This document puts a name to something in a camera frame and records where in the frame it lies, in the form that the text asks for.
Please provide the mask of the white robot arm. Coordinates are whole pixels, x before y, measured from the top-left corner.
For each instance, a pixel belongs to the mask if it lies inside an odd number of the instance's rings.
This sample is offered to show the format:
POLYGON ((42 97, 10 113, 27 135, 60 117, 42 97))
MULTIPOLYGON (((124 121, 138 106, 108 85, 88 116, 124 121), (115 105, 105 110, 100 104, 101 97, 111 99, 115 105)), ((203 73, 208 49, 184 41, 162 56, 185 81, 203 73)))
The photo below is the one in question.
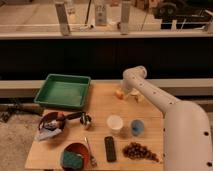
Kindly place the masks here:
POLYGON ((147 70, 123 71, 122 90, 138 90, 164 114, 163 171, 213 171, 213 142, 207 113, 146 80, 147 70))

